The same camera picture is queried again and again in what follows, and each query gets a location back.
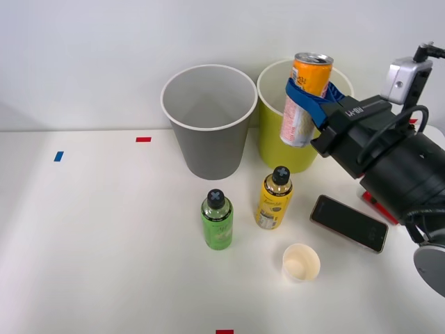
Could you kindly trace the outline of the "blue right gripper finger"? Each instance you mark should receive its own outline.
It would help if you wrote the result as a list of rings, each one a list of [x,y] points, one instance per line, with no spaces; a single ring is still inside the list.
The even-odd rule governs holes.
[[[330,81],[327,85],[327,100],[330,102],[340,102],[345,95]]]
[[[296,86],[293,79],[289,78],[286,84],[286,94],[293,102],[308,112],[316,127],[320,127],[327,118],[322,106],[333,102],[331,87],[332,83],[329,82],[327,85],[326,96],[319,97]]]

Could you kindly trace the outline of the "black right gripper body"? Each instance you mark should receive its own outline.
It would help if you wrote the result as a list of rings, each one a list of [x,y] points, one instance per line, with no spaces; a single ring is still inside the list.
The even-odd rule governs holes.
[[[320,132],[311,145],[321,156],[333,157],[357,179],[411,135],[410,118],[399,120],[391,108],[379,95],[362,101],[346,96],[338,102],[323,103],[311,114]]]

